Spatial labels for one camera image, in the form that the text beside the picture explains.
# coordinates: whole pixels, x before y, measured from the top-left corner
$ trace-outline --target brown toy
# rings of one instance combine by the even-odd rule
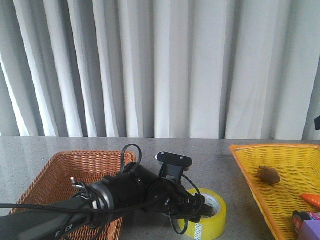
[[[281,178],[277,170],[275,170],[272,167],[259,166],[257,173],[258,174],[256,176],[259,177],[266,184],[269,184],[270,186],[274,186],[274,184],[277,184],[281,181]]]

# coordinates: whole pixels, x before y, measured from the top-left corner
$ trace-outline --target granite table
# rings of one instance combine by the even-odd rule
[[[192,158],[193,164],[185,174],[199,188],[217,192],[227,204],[226,227],[219,240],[273,240],[245,177],[229,150],[230,145],[268,143],[319,145],[320,141],[0,136],[0,203],[15,203],[58,152],[119,151],[127,144],[137,144],[142,149],[141,164],[155,174],[161,167],[155,155],[161,151]],[[192,188],[186,181],[182,183],[186,189]],[[0,216],[8,212],[8,209],[0,209]],[[137,210],[124,218],[120,239],[191,238],[176,234],[168,217]]]

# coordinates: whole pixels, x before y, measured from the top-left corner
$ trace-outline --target curtain fold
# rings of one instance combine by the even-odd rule
[[[0,1],[0,135],[320,140],[317,0]]]

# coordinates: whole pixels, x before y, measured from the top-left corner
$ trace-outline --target brown wicker basket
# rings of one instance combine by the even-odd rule
[[[48,205],[69,199],[77,190],[72,188],[71,177],[87,184],[99,181],[106,175],[114,176],[121,168],[120,151],[76,150],[63,151],[54,155],[35,178],[18,204]],[[134,153],[125,153],[125,164],[136,161]],[[10,214],[21,210],[12,209]],[[99,240],[118,240],[122,219],[111,222]],[[71,233],[72,239],[90,240],[99,229],[84,226]]]

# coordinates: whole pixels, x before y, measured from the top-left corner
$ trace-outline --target yellow tray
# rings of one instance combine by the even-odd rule
[[[320,195],[320,145],[255,144],[229,147],[276,240],[294,240],[294,210],[320,212],[301,194]],[[281,182],[269,186],[256,176],[259,166],[275,168]]]

